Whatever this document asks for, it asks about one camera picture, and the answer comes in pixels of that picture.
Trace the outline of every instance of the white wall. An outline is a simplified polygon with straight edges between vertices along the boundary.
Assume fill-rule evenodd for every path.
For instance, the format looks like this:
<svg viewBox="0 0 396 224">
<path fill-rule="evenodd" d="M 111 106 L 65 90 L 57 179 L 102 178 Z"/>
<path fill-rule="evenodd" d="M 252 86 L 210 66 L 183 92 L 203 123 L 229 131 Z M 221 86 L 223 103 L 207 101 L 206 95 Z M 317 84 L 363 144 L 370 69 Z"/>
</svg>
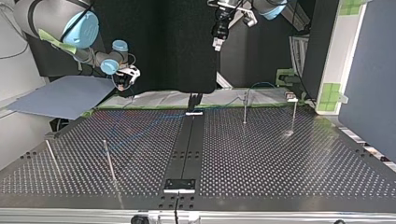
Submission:
<svg viewBox="0 0 396 224">
<path fill-rule="evenodd" d="M 340 93 L 344 94 L 365 11 L 366 5 L 362 5 L 358 15 L 337 16 L 320 84 L 318 99 L 321 97 L 322 88 L 325 83 L 340 83 Z M 320 115 L 338 115 L 340 107 L 341 103 L 337 105 L 334 112 L 317 112 Z"/>
<path fill-rule="evenodd" d="M 2 0 L 13 5 L 12 0 Z M 12 13 L 5 10 L 13 20 Z M 0 16 L 0 58 L 21 52 L 26 42 Z M 0 59 L 0 170 L 36 147 L 50 132 L 50 118 L 12 113 L 6 106 L 16 98 L 45 85 L 30 49 L 22 55 Z"/>
</svg>

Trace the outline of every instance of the green tape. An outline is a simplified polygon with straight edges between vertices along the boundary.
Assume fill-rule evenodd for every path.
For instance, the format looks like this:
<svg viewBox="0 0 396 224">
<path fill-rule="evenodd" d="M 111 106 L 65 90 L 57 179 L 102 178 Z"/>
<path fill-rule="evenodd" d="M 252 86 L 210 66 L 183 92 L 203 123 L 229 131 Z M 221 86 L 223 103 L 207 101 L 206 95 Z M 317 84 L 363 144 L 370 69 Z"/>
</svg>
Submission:
<svg viewBox="0 0 396 224">
<path fill-rule="evenodd" d="M 280 76 L 294 77 L 294 69 L 277 69 L 275 83 L 277 86 L 293 86 L 292 83 L 285 83 L 284 81 L 280 80 Z"/>
<path fill-rule="evenodd" d="M 342 0 L 343 4 L 340 9 L 340 16 L 359 15 L 361 11 L 362 0 Z"/>
<path fill-rule="evenodd" d="M 318 104 L 318 111 L 335 111 L 340 99 L 340 89 L 341 84 L 339 83 L 324 83 Z"/>
</svg>

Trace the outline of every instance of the black curtain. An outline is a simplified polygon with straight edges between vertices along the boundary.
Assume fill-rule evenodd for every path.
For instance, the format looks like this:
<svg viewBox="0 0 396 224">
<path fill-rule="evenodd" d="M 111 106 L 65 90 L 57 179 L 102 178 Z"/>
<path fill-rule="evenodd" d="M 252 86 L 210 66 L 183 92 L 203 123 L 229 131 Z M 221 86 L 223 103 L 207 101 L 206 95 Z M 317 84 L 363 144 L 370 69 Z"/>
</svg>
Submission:
<svg viewBox="0 0 396 224">
<path fill-rule="evenodd" d="M 206 0 L 98 0 L 95 12 L 107 51 L 128 42 L 142 76 L 134 92 L 216 88 L 217 55 L 210 34 L 214 9 Z"/>
</svg>

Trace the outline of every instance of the cable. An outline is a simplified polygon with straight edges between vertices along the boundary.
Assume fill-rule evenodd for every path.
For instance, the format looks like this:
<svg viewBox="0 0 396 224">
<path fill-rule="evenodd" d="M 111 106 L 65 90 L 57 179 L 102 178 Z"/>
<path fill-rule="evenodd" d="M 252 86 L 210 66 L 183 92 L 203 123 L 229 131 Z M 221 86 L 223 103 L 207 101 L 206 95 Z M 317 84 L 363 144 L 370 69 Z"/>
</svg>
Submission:
<svg viewBox="0 0 396 224">
<path fill-rule="evenodd" d="M 297 9 L 298 9 L 298 2 L 299 0 L 296 1 L 296 5 L 294 7 L 294 12 L 293 12 L 293 18 L 291 20 L 291 37 L 294 37 L 294 22 L 295 22 L 295 16 L 297 14 Z M 315 107 L 317 107 L 317 103 L 315 102 L 316 100 L 314 100 L 314 98 L 312 98 L 311 94 L 309 94 L 308 89 L 306 88 L 304 82 L 303 82 L 303 77 L 301 76 L 300 72 L 298 71 L 297 68 L 297 59 L 296 59 L 296 55 L 295 55 L 295 51 L 294 51 L 294 41 L 293 39 L 291 39 L 291 50 L 292 50 L 292 56 L 293 56 L 293 60 L 294 60 L 294 64 L 296 64 L 296 73 L 297 73 L 297 77 L 300 79 L 301 81 L 301 85 L 304 88 L 304 91 L 306 92 L 306 95 L 310 98 L 310 100 L 312 101 L 312 103 L 314 104 Z"/>
<path fill-rule="evenodd" d="M 286 1 L 286 3 L 276 3 L 276 2 L 274 2 L 274 0 L 267 0 L 267 2 L 275 7 L 282 7 L 289 3 L 288 0 Z"/>
<path fill-rule="evenodd" d="M 5 4 L 5 3 L 0 3 L 0 7 L 7 7 L 11 11 L 14 10 L 11 6 L 9 6 L 9 5 Z M 0 9 L 0 14 L 2 15 L 2 17 L 4 17 L 4 19 L 7 21 L 7 23 L 9 23 L 9 25 L 15 30 L 15 32 L 26 42 L 26 46 L 24 47 L 24 49 L 21 52 L 13 54 L 13 55 L 6 56 L 6 57 L 0 57 L 0 60 L 15 58 L 17 56 L 22 55 L 24 52 L 26 52 L 26 50 L 28 50 L 29 43 L 27 43 L 25 37 L 20 33 L 20 31 L 18 31 L 17 27 L 14 26 L 14 23 L 11 22 L 11 20 L 8 18 L 8 16 L 6 15 L 6 13 L 4 13 L 4 11 L 2 9 Z"/>
<path fill-rule="evenodd" d="M 26 52 L 26 50 L 27 50 L 28 48 L 29 48 L 29 44 L 26 43 L 26 46 L 25 46 L 25 48 L 24 48 L 23 51 L 21 51 L 21 52 L 19 52 L 19 53 L 17 53 L 17 54 L 14 54 L 14 55 L 9 55 L 9 56 L 6 56 L 6 57 L 1 57 L 0 60 L 2 60 L 2 59 L 10 59 L 10 58 L 15 58 L 15 57 L 17 57 L 17 56 L 20 56 L 20 55 L 22 55 L 24 52 Z"/>
<path fill-rule="evenodd" d="M 9 17 L 6 15 L 6 13 L 0 8 L 0 14 L 2 15 L 2 17 L 7 21 L 7 23 L 12 27 L 12 29 L 14 29 L 14 31 L 24 40 L 26 41 L 26 37 L 23 35 L 22 32 L 20 32 L 18 30 L 18 28 L 14 25 L 14 23 L 12 23 L 12 21 L 9 19 Z"/>
<path fill-rule="evenodd" d="M 273 87 L 273 88 L 276 88 L 276 86 L 274 86 L 274 84 L 272 84 L 272 83 L 270 83 L 270 82 L 258 82 L 258 83 L 255 83 L 255 84 L 253 84 L 253 86 L 251 86 L 248 90 L 247 90 L 247 105 L 248 105 L 248 99 L 249 99 L 249 95 L 250 95 L 250 91 L 253 89 L 253 88 L 255 88 L 255 87 L 257 87 L 257 86 L 259 86 L 259 85 L 269 85 L 269 86 L 271 86 L 271 87 Z"/>
<path fill-rule="evenodd" d="M 136 57 L 132 53 L 128 53 L 128 55 L 134 57 L 134 62 L 131 63 L 131 65 L 134 65 L 137 61 Z"/>
<path fill-rule="evenodd" d="M 8 8 L 10 11 L 14 11 L 14 8 L 12 7 L 12 6 L 10 6 L 9 4 L 7 4 L 7 3 L 4 3 L 4 2 L 0 2 L 0 7 L 6 7 L 6 8 Z"/>
</svg>

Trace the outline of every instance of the gray sheet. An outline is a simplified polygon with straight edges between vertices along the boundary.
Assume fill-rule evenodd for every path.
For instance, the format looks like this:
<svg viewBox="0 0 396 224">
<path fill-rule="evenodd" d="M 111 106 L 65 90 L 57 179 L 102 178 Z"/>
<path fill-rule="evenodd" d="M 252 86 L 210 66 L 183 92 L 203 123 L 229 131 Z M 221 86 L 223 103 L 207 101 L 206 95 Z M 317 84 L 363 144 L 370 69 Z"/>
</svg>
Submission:
<svg viewBox="0 0 396 224">
<path fill-rule="evenodd" d="M 110 79 L 63 77 L 9 105 L 10 110 L 53 118 L 77 119 L 112 90 Z"/>
<path fill-rule="evenodd" d="M 340 121 L 396 161 L 396 1 L 368 3 Z"/>
</svg>

